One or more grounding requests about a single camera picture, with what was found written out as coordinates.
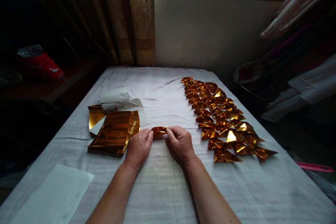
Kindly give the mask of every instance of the white tablecloth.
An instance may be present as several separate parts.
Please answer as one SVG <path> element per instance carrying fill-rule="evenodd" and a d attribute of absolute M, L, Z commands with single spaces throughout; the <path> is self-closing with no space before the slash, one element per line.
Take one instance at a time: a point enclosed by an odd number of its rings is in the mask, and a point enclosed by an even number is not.
<path fill-rule="evenodd" d="M 255 156 L 242 157 L 242 163 L 215 164 L 214 152 L 207 150 L 208 141 L 201 141 L 201 131 L 184 94 L 181 79 L 186 76 L 217 83 L 266 140 L 262 146 L 279 154 L 264 164 Z M 331 201 L 215 74 L 197 69 L 113 67 L 100 76 L 1 206 L 0 223 L 12 220 L 58 163 L 95 175 L 71 220 L 85 223 L 125 158 L 87 152 L 92 141 L 87 106 L 98 104 L 102 91 L 124 86 L 131 88 L 132 98 L 141 99 L 151 121 L 147 128 L 180 125 L 190 131 L 196 154 L 242 223 L 326 224 L 336 219 Z M 125 223 L 196 223 L 183 172 L 171 158 L 165 141 L 153 142 L 133 186 Z"/>

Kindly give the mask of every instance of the white wall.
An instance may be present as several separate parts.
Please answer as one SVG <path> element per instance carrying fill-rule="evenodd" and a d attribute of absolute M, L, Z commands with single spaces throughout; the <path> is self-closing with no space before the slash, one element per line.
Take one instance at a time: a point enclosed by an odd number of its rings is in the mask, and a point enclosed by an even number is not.
<path fill-rule="evenodd" d="M 255 58 L 267 43 L 260 33 L 279 0 L 155 0 L 155 65 L 203 68 L 221 80 Z"/>

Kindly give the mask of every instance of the white paper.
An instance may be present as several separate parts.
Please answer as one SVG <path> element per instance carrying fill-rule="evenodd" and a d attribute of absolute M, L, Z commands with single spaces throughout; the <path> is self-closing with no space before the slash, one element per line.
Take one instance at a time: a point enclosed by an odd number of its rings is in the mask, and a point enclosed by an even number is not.
<path fill-rule="evenodd" d="M 68 224 L 93 177 L 57 164 L 10 224 Z"/>
<path fill-rule="evenodd" d="M 118 111 L 138 111 L 140 119 L 140 127 L 150 124 L 145 109 L 142 106 L 140 98 L 135 98 L 126 103 L 117 106 Z"/>
<path fill-rule="evenodd" d="M 100 94 L 100 104 L 104 111 L 114 111 L 115 107 L 130 100 L 128 87 L 112 89 Z"/>
<path fill-rule="evenodd" d="M 99 122 L 97 122 L 96 125 L 94 125 L 89 131 L 92 134 L 98 135 L 100 129 L 104 125 L 105 119 L 106 119 L 106 116 L 104 116 Z"/>

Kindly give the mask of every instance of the person's left hand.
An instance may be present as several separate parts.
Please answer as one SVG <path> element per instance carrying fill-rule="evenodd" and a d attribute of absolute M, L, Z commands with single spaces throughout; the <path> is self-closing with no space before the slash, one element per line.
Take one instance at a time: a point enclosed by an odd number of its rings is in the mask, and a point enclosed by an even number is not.
<path fill-rule="evenodd" d="M 128 142 L 125 165 L 139 170 L 152 147 L 154 132 L 150 129 L 140 130 Z"/>

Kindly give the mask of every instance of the beige curtain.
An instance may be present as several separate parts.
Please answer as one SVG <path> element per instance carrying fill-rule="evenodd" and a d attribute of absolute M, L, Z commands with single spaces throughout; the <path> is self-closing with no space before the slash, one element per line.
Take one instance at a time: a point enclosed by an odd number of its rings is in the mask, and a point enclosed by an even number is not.
<path fill-rule="evenodd" d="M 56 19 L 66 16 L 73 30 L 108 55 L 111 63 L 154 66 L 154 0 L 43 2 Z"/>

